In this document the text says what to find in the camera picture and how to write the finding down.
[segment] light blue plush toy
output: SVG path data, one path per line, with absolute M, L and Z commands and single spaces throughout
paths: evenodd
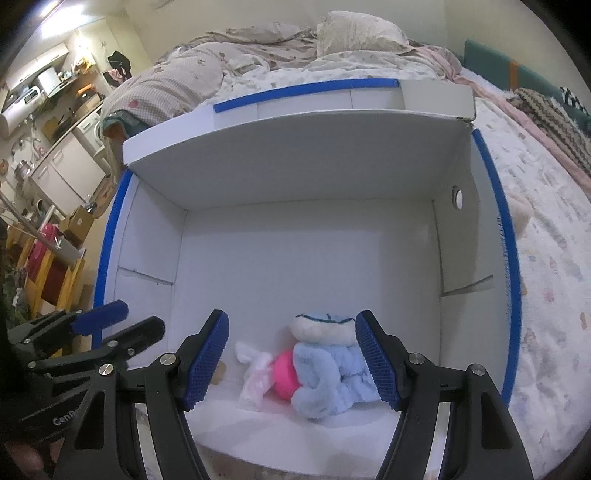
M 322 419 L 355 403 L 379 400 L 355 338 L 355 320 L 329 314 L 298 315 L 291 331 L 300 340 L 293 364 L 301 384 L 291 404 L 309 419 Z

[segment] pink blanket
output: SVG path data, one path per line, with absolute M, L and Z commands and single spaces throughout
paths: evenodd
M 583 170 L 581 170 L 551 138 L 542 132 L 542 130 L 540 130 L 539 127 L 536 126 L 536 124 L 534 124 L 525 113 L 512 106 L 503 97 L 488 92 L 484 88 L 477 85 L 475 82 L 460 75 L 462 65 L 453 53 L 443 47 L 424 46 L 417 47 L 414 51 L 409 52 L 406 56 L 418 56 L 422 59 L 422 61 L 430 63 L 441 77 L 447 78 L 454 83 L 470 85 L 476 95 L 493 102 L 514 121 L 519 123 L 532 137 L 540 142 L 556 160 L 558 160 L 558 162 L 569 173 L 577 185 L 581 187 L 587 198 L 591 201 L 591 179 L 585 175 Z

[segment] white cardboard box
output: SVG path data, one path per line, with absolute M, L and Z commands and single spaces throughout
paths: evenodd
M 472 92 L 400 83 L 256 94 L 124 144 L 130 171 L 95 305 L 129 304 L 128 320 L 104 335 L 152 314 L 166 321 L 165 339 L 132 359 L 138 366 L 175 351 L 213 309 L 228 313 L 224 380 L 187 414 L 197 442 L 280 470 L 376 475 L 398 420 L 386 404 L 323 422 L 271 400 L 262 413 L 236 408 L 245 368 L 234 343 L 279 354 L 302 312 L 371 309 L 409 351 L 486 366 L 508 403 L 521 328 L 517 250 L 492 159 L 469 123 Z M 445 430 L 443 421 L 434 456 Z

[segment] blue gripper pad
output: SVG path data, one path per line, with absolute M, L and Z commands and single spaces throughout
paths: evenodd
M 125 320 L 127 315 L 129 315 L 127 304 L 123 300 L 115 300 L 102 307 L 79 314 L 72 323 L 72 332 L 77 335 L 91 335 Z
M 389 403 L 392 409 L 396 410 L 401 401 L 396 388 L 396 372 L 362 313 L 355 317 L 355 335 L 361 353 L 363 353 L 371 376 L 374 379 L 375 386 L 378 388 L 380 398 Z
M 199 335 L 206 335 L 201 348 L 189 366 L 187 373 L 187 390 L 183 397 L 186 411 L 192 410 L 195 404 L 202 401 L 212 380 L 213 373 L 219 363 L 222 352 L 230 335 L 230 320 L 225 312 L 221 312 L 214 323 L 203 326 Z

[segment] white wall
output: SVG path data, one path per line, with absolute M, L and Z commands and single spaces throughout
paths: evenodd
M 126 13 L 121 13 L 117 16 L 107 17 L 107 24 L 111 29 L 111 33 L 115 37 L 121 53 L 124 54 L 131 62 L 131 73 L 137 75 L 146 69 L 149 69 L 154 62 L 150 60 L 148 54 L 144 50 L 138 34 L 135 32 L 129 17 Z
M 151 4 L 128 0 L 125 9 L 152 61 L 206 31 L 270 21 L 311 27 L 330 10 L 367 12 L 396 23 L 413 39 L 446 43 L 443 0 L 173 0 L 158 10 Z
M 567 86 L 591 106 L 591 92 L 554 34 L 519 0 L 445 0 L 447 45 L 463 53 L 471 38 Z
M 95 59 L 96 67 L 100 72 L 105 72 L 111 68 L 107 57 L 119 48 L 119 44 L 111 32 L 107 20 L 102 19 L 84 25 L 76 30 L 75 35 L 78 42 L 76 50 L 83 51 L 87 49 Z

